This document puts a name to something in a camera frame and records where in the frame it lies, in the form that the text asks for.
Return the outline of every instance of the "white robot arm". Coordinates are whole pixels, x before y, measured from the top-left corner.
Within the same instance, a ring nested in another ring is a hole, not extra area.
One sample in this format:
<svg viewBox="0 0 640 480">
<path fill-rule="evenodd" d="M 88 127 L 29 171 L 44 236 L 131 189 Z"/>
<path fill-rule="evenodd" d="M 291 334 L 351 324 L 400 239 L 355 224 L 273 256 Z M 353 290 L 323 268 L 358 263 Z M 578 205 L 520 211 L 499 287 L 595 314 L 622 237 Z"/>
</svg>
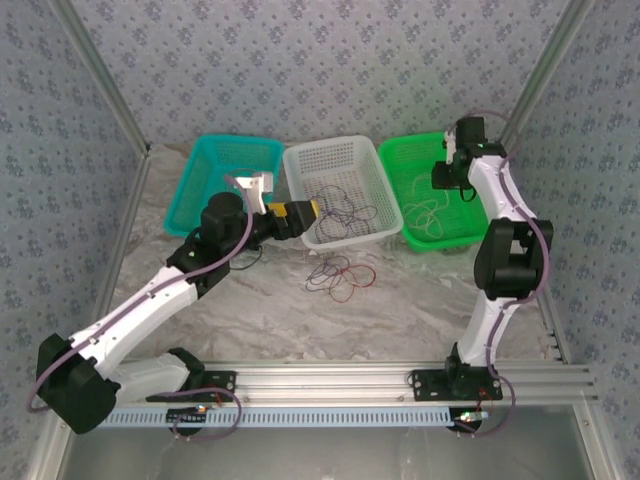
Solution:
<svg viewBox="0 0 640 480">
<path fill-rule="evenodd" d="M 547 275 L 551 222 L 538 220 L 518 193 L 507 154 L 489 143 L 482 117 L 465 117 L 445 135 L 447 159 L 432 171 L 435 189 L 473 191 L 489 219 L 474 265 L 480 289 L 469 325 L 454 345 L 443 370 L 412 372 L 417 401 L 481 400 L 486 391 L 502 398 L 493 368 L 498 343 L 513 313 L 531 298 Z"/>
<path fill-rule="evenodd" d="M 229 259 L 237 252 L 257 249 L 269 238 L 298 237 L 315 222 L 319 208 L 313 200 L 264 205 L 262 194 L 273 188 L 270 175 L 234 180 L 245 191 L 251 216 L 234 193 L 215 194 L 201 214 L 200 227 L 135 295 L 68 340 L 56 334 L 44 340 L 27 409 L 42 409 L 32 406 L 37 394 L 74 432 L 85 433 L 116 404 L 208 386 L 203 383 L 209 383 L 210 376 L 202 363 L 183 349 L 120 363 L 163 322 L 217 285 L 229 273 Z"/>
<path fill-rule="evenodd" d="M 514 222 L 526 222 L 526 219 L 514 208 L 502 189 L 498 175 L 503 158 L 496 155 L 486 155 L 471 162 L 469 168 L 469 183 L 478 192 L 484 211 L 489 219 L 507 218 Z M 529 218 L 536 218 L 529 207 L 527 207 L 518 192 L 509 165 L 502 168 L 505 182 L 519 206 Z M 478 293 L 476 306 L 471 316 L 469 326 L 458 342 L 458 353 L 463 363 L 472 366 L 486 366 L 486 346 L 489 340 L 491 328 L 498 318 L 500 310 L 504 310 L 504 319 L 495 334 L 491 345 L 491 363 L 495 361 L 495 353 L 500 338 L 504 333 L 509 320 L 519 305 L 512 305 L 505 308 L 505 304 L 516 300 L 515 297 L 501 297 L 489 300 L 484 291 Z"/>
</svg>

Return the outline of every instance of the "metal extrusion bar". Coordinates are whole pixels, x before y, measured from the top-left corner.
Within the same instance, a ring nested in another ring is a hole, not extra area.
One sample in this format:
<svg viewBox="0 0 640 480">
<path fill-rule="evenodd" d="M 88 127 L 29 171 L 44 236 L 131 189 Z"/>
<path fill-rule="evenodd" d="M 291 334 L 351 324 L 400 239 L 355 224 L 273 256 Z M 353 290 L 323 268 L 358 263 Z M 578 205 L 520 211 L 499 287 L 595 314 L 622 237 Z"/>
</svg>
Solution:
<svg viewBox="0 0 640 480">
<path fill-rule="evenodd" d="M 47 413 L 24 480 L 56 480 L 71 433 L 60 417 Z"/>
<path fill-rule="evenodd" d="M 247 407 L 391 407 L 417 405 L 408 376 L 442 363 L 211 363 L 207 369 L 234 370 L 236 395 Z M 496 365 L 514 385 L 519 405 L 572 405 L 597 402 L 589 368 L 548 361 Z M 496 405 L 510 401 L 508 391 Z M 474 402 L 435 401 L 420 405 L 468 406 Z"/>
<path fill-rule="evenodd" d="M 540 296 L 538 297 L 538 305 L 540 307 L 540 313 L 542 319 L 545 322 L 547 328 L 553 330 L 556 347 L 560 352 L 560 357 L 564 363 L 571 363 L 571 351 L 569 350 L 569 343 L 567 337 L 564 334 L 562 322 L 558 315 L 551 289 L 546 286 Z"/>
<path fill-rule="evenodd" d="M 96 304 L 91 315 L 93 321 L 104 317 L 109 312 L 109 305 L 111 304 L 113 292 L 118 281 L 118 275 L 120 274 L 122 260 L 124 259 L 124 251 L 129 241 L 129 234 L 133 228 L 133 222 L 138 212 L 138 205 L 140 204 L 144 185 L 147 181 L 149 166 L 149 156 L 145 152 L 142 154 L 140 165 L 133 180 L 131 192 L 129 193 L 129 198 L 120 222 L 120 229 L 116 235 L 115 245 L 109 257 L 105 275 L 100 284 L 100 290 L 98 290 L 98 298 L 96 299 Z"/>
<path fill-rule="evenodd" d="M 570 0 L 562 16 L 558 20 L 551 38 L 538 58 L 529 80 L 525 85 L 516 105 L 511 110 L 509 124 L 502 132 L 501 141 L 505 147 L 513 147 L 515 143 L 514 131 L 522 131 L 538 99 L 549 84 L 564 54 L 569 50 L 584 18 L 591 10 L 595 0 Z"/>
<path fill-rule="evenodd" d="M 125 135 L 138 154 L 146 152 L 147 145 L 142 130 L 140 130 L 138 122 L 136 122 L 131 113 L 122 93 L 118 90 L 107 65 L 93 44 L 91 35 L 89 35 L 82 20 L 80 20 L 78 12 L 69 0 L 49 0 L 49 5 L 57 15 L 60 23 L 62 23 L 69 40 L 78 51 L 89 73 L 91 73 L 105 101 L 113 110 Z"/>
<path fill-rule="evenodd" d="M 626 475 L 602 406 L 582 403 L 574 405 L 573 410 L 596 480 L 624 480 Z"/>
<path fill-rule="evenodd" d="M 545 326 L 547 327 L 547 342 L 549 343 L 549 347 L 546 353 L 546 358 L 549 360 L 555 360 L 557 362 L 562 362 L 562 353 L 560 351 L 560 346 L 558 342 L 558 338 L 553 327 L 549 326 L 550 324 L 545 321 Z"/>
</svg>

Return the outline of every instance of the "tangled wires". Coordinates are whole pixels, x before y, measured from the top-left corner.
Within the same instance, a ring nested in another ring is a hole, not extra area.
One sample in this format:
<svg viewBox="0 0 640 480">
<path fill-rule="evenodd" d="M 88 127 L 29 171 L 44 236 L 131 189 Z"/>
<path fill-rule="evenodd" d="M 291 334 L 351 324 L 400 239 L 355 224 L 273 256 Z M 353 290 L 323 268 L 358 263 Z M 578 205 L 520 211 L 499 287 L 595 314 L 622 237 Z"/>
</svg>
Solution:
<svg viewBox="0 0 640 480">
<path fill-rule="evenodd" d="M 358 281 L 354 270 L 369 270 L 371 280 L 362 284 Z M 305 289 L 308 292 L 327 292 L 338 303 L 347 303 L 353 297 L 356 287 L 365 289 L 376 281 L 376 271 L 364 264 L 351 265 L 349 259 L 343 255 L 325 258 L 307 277 Z"/>
<path fill-rule="evenodd" d="M 414 198 L 416 195 L 416 184 L 425 179 L 431 182 L 431 175 L 420 175 L 413 180 L 411 193 Z M 444 230 L 436 213 L 449 206 L 449 193 L 446 190 L 444 190 L 444 196 L 445 203 L 443 205 L 440 205 L 436 198 L 429 198 L 420 203 L 405 204 L 402 207 L 402 216 L 405 218 L 407 226 L 410 229 L 423 231 L 424 234 L 431 239 L 437 240 L 442 238 L 444 236 Z"/>
<path fill-rule="evenodd" d="M 316 238 L 322 241 L 342 240 L 349 235 L 373 233 L 371 220 L 378 215 L 373 205 L 356 206 L 347 192 L 337 185 L 327 185 L 316 192 L 312 199 L 318 202 L 320 215 L 316 222 Z"/>
</svg>

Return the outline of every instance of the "marble surface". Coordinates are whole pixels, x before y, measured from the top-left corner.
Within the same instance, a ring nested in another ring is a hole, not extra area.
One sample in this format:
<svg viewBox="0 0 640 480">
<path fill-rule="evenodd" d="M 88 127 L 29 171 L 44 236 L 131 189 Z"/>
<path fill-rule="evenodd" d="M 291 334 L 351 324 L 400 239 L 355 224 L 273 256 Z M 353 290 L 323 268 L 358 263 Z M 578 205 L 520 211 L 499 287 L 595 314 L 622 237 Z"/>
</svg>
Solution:
<svg viewBox="0 0 640 480">
<path fill-rule="evenodd" d="M 166 234 L 162 224 L 187 158 L 188 148 L 152 148 L 112 308 L 144 285 L 182 243 Z M 286 180 L 281 178 L 274 199 L 286 194 Z M 299 239 L 270 241 L 256 265 L 231 272 L 205 297 L 165 322 L 131 356 L 155 356 L 181 346 L 203 360 L 442 360 L 462 336 L 475 304 L 476 252 L 477 247 L 471 247 L 417 254 L 401 235 L 336 252 L 352 263 L 371 265 L 378 275 L 374 286 L 338 304 L 304 288 L 320 257 L 310 254 Z M 498 356 L 550 355 L 538 306 L 520 308 Z"/>
</svg>

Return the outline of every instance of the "patterned wallpaper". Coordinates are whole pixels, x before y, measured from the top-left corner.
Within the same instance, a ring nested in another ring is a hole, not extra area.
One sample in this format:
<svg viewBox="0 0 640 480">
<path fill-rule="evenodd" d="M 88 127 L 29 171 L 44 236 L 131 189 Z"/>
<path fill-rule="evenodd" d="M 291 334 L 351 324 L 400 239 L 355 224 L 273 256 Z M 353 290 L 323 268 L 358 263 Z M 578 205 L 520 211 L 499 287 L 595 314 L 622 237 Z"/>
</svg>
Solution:
<svg viewBox="0 0 640 480">
<path fill-rule="evenodd" d="M 89 320 L 138 165 L 46 0 L 0 1 L 0 478 L 21 479 L 38 344 Z"/>
<path fill-rule="evenodd" d="M 640 478 L 640 5 L 597 2 L 529 121 L 515 176 L 556 228 L 552 289 Z"/>
<path fill-rule="evenodd" d="M 509 111 L 566 0 L 74 0 L 148 141 L 374 141 Z"/>
</svg>

